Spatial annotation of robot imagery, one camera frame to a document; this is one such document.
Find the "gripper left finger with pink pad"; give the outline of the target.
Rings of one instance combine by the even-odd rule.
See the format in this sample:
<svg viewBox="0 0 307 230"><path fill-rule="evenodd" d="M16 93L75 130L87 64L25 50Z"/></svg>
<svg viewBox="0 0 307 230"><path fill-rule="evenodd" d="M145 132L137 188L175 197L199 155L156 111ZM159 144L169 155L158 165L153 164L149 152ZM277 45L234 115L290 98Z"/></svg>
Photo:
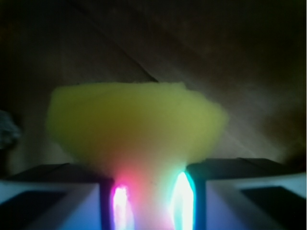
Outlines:
<svg viewBox="0 0 307 230"><path fill-rule="evenodd" d="M132 230L128 190L75 164L40 165L0 182L3 230Z"/></svg>

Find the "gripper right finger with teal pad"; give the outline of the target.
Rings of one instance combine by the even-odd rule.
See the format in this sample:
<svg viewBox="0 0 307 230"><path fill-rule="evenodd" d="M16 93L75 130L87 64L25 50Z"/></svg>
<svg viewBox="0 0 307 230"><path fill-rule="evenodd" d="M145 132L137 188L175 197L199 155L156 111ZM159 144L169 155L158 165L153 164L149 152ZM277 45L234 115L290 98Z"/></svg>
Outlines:
<svg viewBox="0 0 307 230"><path fill-rule="evenodd" d="M306 173L264 158L207 159L177 178L177 230L304 230Z"/></svg>

